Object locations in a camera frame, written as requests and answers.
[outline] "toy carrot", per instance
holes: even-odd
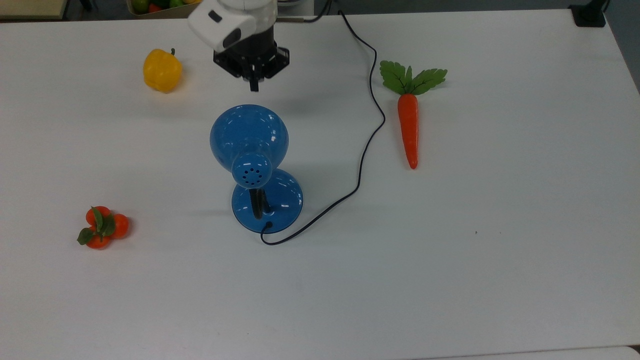
[[[418,167],[418,98],[416,95],[424,94],[430,88],[442,83],[447,75],[446,70],[423,70],[412,77],[409,66],[404,71],[404,66],[392,61],[380,62],[380,74],[382,85],[400,94],[398,99],[398,117],[400,118],[400,130],[404,143],[404,153],[412,169]]]

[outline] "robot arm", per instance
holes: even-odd
[[[214,49],[213,61],[233,76],[258,82],[289,64],[289,50],[273,40],[276,0],[203,0],[189,16],[189,27]]]

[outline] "yellow bell pepper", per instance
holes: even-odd
[[[160,49],[151,50],[142,68],[145,84],[162,92],[170,92],[178,85],[182,64],[174,54],[175,49],[171,49],[171,54]]]

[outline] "fake fruit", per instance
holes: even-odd
[[[149,4],[149,13],[158,12],[160,10],[164,10],[164,9],[162,9],[160,6],[156,4]]]
[[[91,237],[91,239],[86,243],[86,246],[92,249],[102,250],[105,247],[107,247],[107,245],[109,245],[110,242],[111,242],[111,238],[109,236],[102,236],[102,235],[96,234]]]
[[[91,209],[86,212],[84,218],[89,225],[93,226],[95,226],[95,213],[93,212],[93,209],[96,209],[102,215],[102,218],[109,216],[111,213],[111,210],[105,206],[96,206],[95,208],[92,206]]]
[[[165,93],[178,85],[182,75],[182,64],[174,54],[175,49],[171,49],[171,53],[161,49],[151,50],[142,68],[145,84]]]
[[[111,237],[114,239],[122,239],[127,235],[127,231],[129,231],[129,218],[123,214],[115,214],[113,215],[113,220],[116,223],[116,229],[113,231],[113,234],[111,234]]]
[[[103,249],[113,237],[123,238],[129,230],[129,219],[122,214],[113,214],[105,206],[92,206],[85,219],[91,226],[80,230],[77,241],[92,249]]]
[[[445,81],[447,71],[443,69],[423,70],[412,77],[409,66],[406,72],[404,66],[391,61],[380,62],[380,74],[387,88],[400,94],[398,99],[398,118],[404,144],[404,153],[409,167],[418,167],[418,99],[416,95],[424,94],[430,88]]]
[[[147,13],[149,11],[149,0],[131,0],[131,6],[137,13]]]

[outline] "cable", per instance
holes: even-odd
[[[331,2],[332,2],[332,0],[326,0],[326,3],[324,3],[324,7],[322,8],[322,10],[320,11],[320,14],[318,16],[314,17],[313,19],[309,19],[309,20],[304,19],[304,20],[302,20],[302,22],[305,22],[305,23],[309,24],[311,22],[316,22],[316,21],[320,20],[320,18],[324,14],[329,13],[329,11],[331,10]]]
[[[367,154],[367,149],[369,148],[369,144],[371,143],[371,140],[373,140],[373,137],[376,135],[376,133],[385,125],[385,122],[387,121],[387,116],[385,115],[385,112],[382,110],[382,108],[380,107],[380,105],[378,104],[378,101],[376,100],[375,95],[373,94],[373,86],[372,86],[372,77],[373,77],[373,72],[376,68],[376,64],[378,63],[378,52],[375,50],[375,48],[371,45],[369,45],[366,41],[362,40],[356,33],[355,31],[353,31],[353,28],[351,27],[351,25],[349,24],[349,21],[347,20],[347,17],[344,15],[344,12],[342,12],[342,10],[338,10],[338,15],[342,16],[342,18],[344,19],[344,23],[347,25],[347,28],[349,29],[349,32],[351,32],[351,34],[353,35],[353,37],[355,37],[359,42],[361,42],[363,45],[367,46],[369,49],[373,50],[373,65],[371,65],[371,71],[369,72],[369,93],[371,94],[371,99],[373,100],[373,103],[376,105],[376,107],[378,108],[378,111],[380,112],[380,115],[382,115],[382,122],[380,123],[380,125],[373,131],[373,133],[371,133],[371,136],[369,137],[369,140],[367,141],[367,145],[365,145],[364,150],[362,151],[362,155],[360,157],[360,166],[358,168],[358,182],[356,184],[355,189],[353,189],[353,191],[351,191],[350,193],[348,193],[347,195],[341,197],[340,199],[336,200],[333,204],[329,205],[326,209],[324,209],[323,212],[321,212],[320,214],[318,214],[318,216],[316,216],[315,218],[313,218],[310,222],[308,222],[306,225],[304,225],[300,230],[296,231],[295,233],[293,233],[292,235],[287,236],[286,238],[279,240],[279,241],[275,241],[275,242],[268,242],[264,239],[264,232],[267,231],[267,229],[269,229],[270,227],[273,226],[273,223],[271,222],[267,222],[264,226],[264,228],[262,229],[262,231],[260,232],[260,239],[262,240],[263,243],[265,243],[266,245],[278,245],[281,244],[283,242],[289,241],[293,238],[295,238],[297,235],[299,235],[300,233],[302,233],[304,230],[307,230],[307,228],[309,228],[311,225],[313,225],[316,221],[318,221],[318,219],[320,219],[321,217],[324,216],[324,214],[328,213],[331,209],[333,209],[334,207],[336,207],[338,204],[340,204],[341,202],[345,201],[346,199],[350,198],[354,193],[356,193],[358,191],[358,189],[360,188],[360,183],[362,181],[362,164],[364,162],[364,156]]]

